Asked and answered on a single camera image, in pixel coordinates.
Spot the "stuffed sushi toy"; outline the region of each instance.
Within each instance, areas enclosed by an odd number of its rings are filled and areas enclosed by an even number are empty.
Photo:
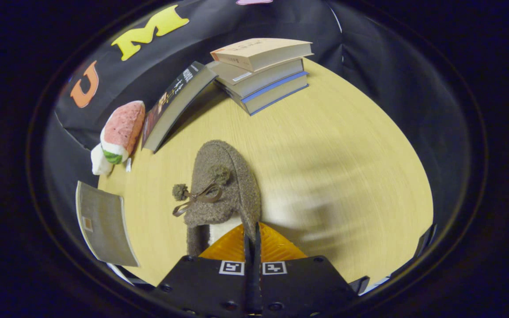
[[[113,111],[101,130],[99,136],[101,143],[91,151],[93,174],[108,174],[113,165],[127,160],[135,149],[144,119],[143,101],[129,102]]]

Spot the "yellow letter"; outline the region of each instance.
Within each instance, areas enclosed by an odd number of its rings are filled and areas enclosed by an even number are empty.
[[[76,82],[76,85],[72,88],[72,92],[70,92],[70,97],[74,99],[74,102],[79,108],[86,107],[97,91],[99,77],[97,77],[97,71],[95,71],[96,63],[97,61],[93,61],[93,63],[91,63],[84,71],[84,76],[87,76],[87,79],[89,80],[89,90],[87,93],[83,93],[81,91],[81,79]]]
[[[111,46],[119,46],[121,53],[123,53],[121,60],[128,60],[141,49],[140,45],[134,45],[132,42],[150,43],[154,35],[154,28],[158,29],[156,36],[163,36],[187,24],[190,20],[180,18],[176,13],[177,6],[178,5],[166,8],[150,17],[144,28],[128,30],[115,39],[115,41],[111,43]]]

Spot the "pom-pom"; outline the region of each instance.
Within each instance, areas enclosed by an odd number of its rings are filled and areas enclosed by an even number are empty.
[[[174,185],[172,188],[172,195],[176,201],[184,201],[187,197],[184,195],[184,192],[188,190],[188,186],[184,183],[180,183],[179,185]]]
[[[214,165],[209,169],[209,173],[216,183],[220,186],[225,185],[231,176],[231,172],[224,165]]]

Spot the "letter m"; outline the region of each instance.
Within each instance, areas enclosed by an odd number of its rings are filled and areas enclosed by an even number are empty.
[[[166,8],[150,17],[144,28],[128,30],[121,34],[120,37],[116,38],[115,41],[111,43],[111,46],[119,46],[119,49],[123,54],[121,60],[128,60],[141,49],[140,45],[134,45],[133,42],[152,42],[154,29],[158,30],[156,32],[156,36],[163,36],[164,34],[187,24],[190,20],[180,18],[180,16],[176,13],[176,7],[177,5],[171,6],[170,8]]]

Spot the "round table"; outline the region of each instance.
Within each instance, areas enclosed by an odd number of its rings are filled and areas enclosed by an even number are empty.
[[[99,178],[125,199],[125,221],[140,267],[157,285],[186,254],[186,225],[172,216],[176,183],[191,184],[197,151],[219,139],[243,155],[257,178],[261,221],[306,255],[324,255],[347,282],[388,276],[414,255],[432,225],[422,163],[396,124],[353,85],[310,60],[309,87],[250,117],[208,86],[153,154],[133,154]]]

